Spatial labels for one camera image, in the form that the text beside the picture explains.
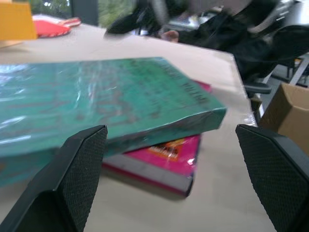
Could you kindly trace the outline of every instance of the red object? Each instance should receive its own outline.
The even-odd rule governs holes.
[[[71,30],[69,27],[47,22],[44,20],[34,20],[33,22],[37,30],[37,35],[39,37],[51,38],[51,37],[62,36],[68,34]]]
[[[205,89],[207,92],[212,93],[212,88],[211,85],[200,82],[200,81],[195,81],[196,83],[198,83],[203,89]]]

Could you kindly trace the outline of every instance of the plastic wrap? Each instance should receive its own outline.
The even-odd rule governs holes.
[[[0,106],[0,159],[100,124],[119,154],[217,129],[226,112],[162,58],[0,65]]]

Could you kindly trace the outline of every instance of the pink book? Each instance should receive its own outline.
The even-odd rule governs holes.
[[[198,82],[206,91],[211,86]],[[103,159],[108,170],[183,196],[190,194],[201,135],[154,145]]]

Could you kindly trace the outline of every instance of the black textured grip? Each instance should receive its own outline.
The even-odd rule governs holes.
[[[0,224],[1,232],[82,232],[98,187],[107,128],[68,138],[29,182]]]
[[[59,186],[78,232],[84,230],[97,191],[106,135],[101,130],[83,141]]]
[[[273,134],[264,133],[263,129],[238,126],[236,132],[253,188],[275,229],[278,232],[305,231],[309,182],[308,176],[291,158],[295,154],[286,153]]]

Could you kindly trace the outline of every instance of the chair armrest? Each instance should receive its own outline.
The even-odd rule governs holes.
[[[244,83],[244,86],[247,93],[271,93],[271,87],[264,83]]]

